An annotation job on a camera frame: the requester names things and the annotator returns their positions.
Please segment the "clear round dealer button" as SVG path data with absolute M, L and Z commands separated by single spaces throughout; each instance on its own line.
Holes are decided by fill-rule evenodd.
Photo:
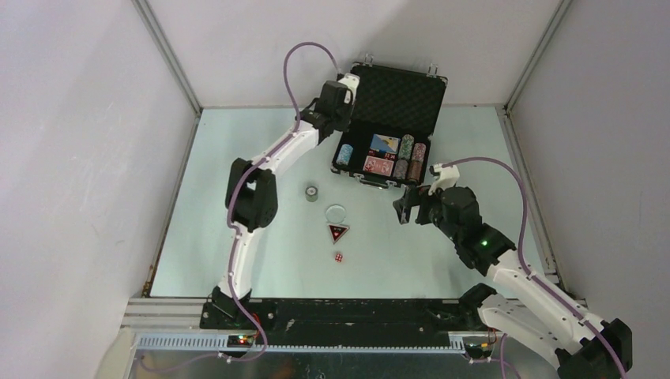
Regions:
M 346 218 L 346 209 L 341 205 L 330 205 L 325 212 L 329 222 L 341 223 Z

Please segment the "black red triangular chip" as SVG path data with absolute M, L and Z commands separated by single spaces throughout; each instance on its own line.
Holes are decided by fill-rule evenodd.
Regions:
M 333 244 L 336 244 L 350 230 L 349 226 L 332 224 L 328 225 L 329 236 Z

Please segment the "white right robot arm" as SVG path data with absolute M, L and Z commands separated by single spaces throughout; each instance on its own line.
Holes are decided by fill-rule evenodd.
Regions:
M 430 192 L 411 186 L 393 203 L 401 224 L 418 209 L 416 223 L 437 227 L 467 268 L 516 295 L 518 305 L 485 283 L 459 299 L 468 329 L 485 325 L 522 343 L 552 365 L 561 378 L 625 378 L 633 364 L 632 331 L 579 304 L 519 257 L 502 232 L 486 224 L 474 192 L 454 186 Z

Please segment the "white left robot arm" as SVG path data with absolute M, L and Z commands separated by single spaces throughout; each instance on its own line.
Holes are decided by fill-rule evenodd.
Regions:
M 228 267 L 212 292 L 219 318 L 229 328 L 242 328 L 250 308 L 240 299 L 250 293 L 250 270 L 256 244 L 278 210 L 277 179 L 333 132 L 348 129 L 360 78 L 344 74 L 327 81 L 319 97 L 299 111 L 295 125 L 251 160 L 231 165 L 226 194 L 227 225 L 233 230 Z

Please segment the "blue white chip stack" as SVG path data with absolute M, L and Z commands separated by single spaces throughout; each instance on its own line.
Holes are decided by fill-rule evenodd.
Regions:
M 350 144 L 343 144 L 340 146 L 335 161 L 336 165 L 348 166 L 352 158 L 353 150 L 354 148 Z

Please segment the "pink white chip stack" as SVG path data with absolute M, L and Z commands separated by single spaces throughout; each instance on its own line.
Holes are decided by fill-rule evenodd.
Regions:
M 412 147 L 411 160 L 422 162 L 425 157 L 427 146 L 424 143 L 416 143 Z

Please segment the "dark green chip stack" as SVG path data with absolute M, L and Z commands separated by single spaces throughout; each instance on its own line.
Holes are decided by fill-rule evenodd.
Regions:
M 308 186 L 305 189 L 305 197 L 308 202 L 316 202 L 318 199 L 318 187 L 317 186 Z

